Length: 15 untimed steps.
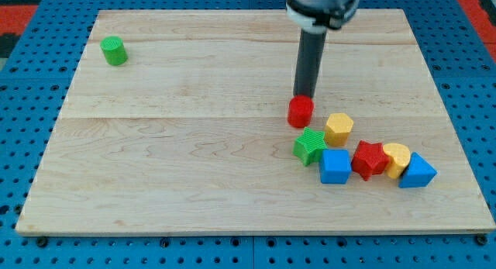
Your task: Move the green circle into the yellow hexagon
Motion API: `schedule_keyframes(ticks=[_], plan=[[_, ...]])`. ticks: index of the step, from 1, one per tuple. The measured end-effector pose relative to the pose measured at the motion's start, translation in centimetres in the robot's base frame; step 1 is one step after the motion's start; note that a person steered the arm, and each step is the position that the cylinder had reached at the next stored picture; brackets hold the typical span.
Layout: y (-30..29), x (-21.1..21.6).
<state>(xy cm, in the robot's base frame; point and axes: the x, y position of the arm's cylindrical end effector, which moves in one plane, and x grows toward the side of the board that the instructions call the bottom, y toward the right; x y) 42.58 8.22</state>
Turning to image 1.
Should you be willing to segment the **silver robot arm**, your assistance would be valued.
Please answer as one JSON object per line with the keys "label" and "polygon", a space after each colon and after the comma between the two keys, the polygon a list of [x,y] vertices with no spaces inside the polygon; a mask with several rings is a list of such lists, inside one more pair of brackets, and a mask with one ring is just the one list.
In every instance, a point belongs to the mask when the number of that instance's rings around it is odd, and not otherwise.
{"label": "silver robot arm", "polygon": [[311,34],[339,30],[355,15],[360,0],[285,0],[288,18]]}

